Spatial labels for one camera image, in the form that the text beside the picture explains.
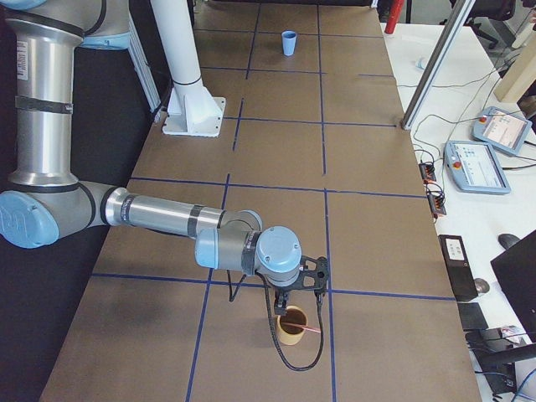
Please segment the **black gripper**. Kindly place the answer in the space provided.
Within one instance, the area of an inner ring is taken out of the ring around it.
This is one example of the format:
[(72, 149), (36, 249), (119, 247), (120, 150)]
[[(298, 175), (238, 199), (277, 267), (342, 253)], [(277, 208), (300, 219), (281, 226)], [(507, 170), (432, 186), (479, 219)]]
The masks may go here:
[(287, 303), (288, 303), (288, 299), (289, 299), (289, 295), (290, 295), (290, 292), (289, 291), (286, 291), (280, 287), (275, 287), (274, 288), (274, 295), (275, 295), (275, 298), (274, 298), (274, 312), (276, 315), (281, 315), (281, 308), (283, 313), (282, 315), (286, 315), (287, 314)]

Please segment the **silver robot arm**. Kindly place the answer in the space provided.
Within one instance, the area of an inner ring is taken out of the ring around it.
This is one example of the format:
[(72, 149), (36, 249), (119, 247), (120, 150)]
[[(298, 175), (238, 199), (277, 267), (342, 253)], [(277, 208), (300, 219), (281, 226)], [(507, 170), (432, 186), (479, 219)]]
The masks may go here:
[(277, 315), (302, 288), (302, 249), (288, 228), (264, 229), (250, 210), (229, 212), (81, 182), (70, 170), (74, 51), (126, 49), (126, 1), (6, 1), (17, 37), (18, 165), (1, 195), (1, 234), (34, 249), (98, 225), (129, 225), (195, 240), (203, 267), (258, 275)]

